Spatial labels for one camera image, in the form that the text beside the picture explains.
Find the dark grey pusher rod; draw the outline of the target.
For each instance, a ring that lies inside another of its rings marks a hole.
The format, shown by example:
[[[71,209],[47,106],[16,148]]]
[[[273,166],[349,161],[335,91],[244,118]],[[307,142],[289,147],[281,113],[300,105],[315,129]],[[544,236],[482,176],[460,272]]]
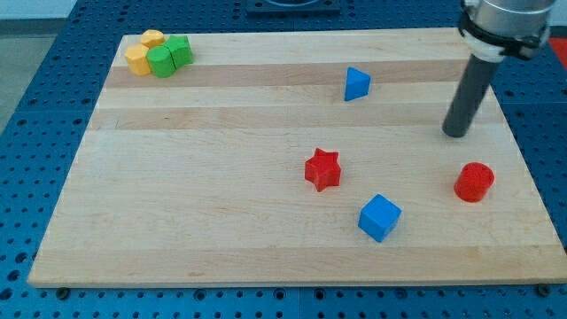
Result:
[[[442,124],[447,136],[461,138],[468,133],[499,65],[470,56]]]

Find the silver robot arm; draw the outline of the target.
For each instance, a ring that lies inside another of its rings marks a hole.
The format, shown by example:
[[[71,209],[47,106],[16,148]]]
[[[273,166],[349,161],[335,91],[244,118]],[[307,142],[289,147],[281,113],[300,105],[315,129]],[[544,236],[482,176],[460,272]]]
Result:
[[[550,37],[555,0],[465,0],[458,31],[470,58],[442,124],[447,136],[467,134],[500,63],[534,58]]]

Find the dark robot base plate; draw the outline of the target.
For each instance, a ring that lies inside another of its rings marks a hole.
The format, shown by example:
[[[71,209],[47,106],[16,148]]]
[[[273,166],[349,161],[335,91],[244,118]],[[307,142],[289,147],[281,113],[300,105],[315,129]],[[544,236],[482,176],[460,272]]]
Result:
[[[243,6],[249,16],[269,14],[297,15],[311,13],[339,13],[340,0],[244,0]]]

